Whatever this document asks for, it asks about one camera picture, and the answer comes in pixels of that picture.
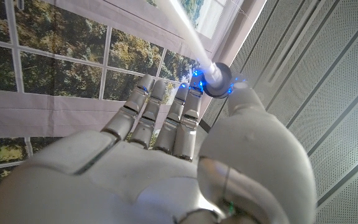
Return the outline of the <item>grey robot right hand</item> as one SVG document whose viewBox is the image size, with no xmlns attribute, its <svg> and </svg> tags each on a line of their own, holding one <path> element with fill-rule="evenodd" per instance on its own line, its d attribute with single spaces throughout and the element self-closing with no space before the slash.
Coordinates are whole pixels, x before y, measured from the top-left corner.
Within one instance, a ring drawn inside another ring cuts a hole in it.
<svg viewBox="0 0 358 224">
<path fill-rule="evenodd" d="M 242 78 L 193 164 L 82 132 L 0 184 L 0 223 L 313 223 L 306 152 Z"/>
</svg>

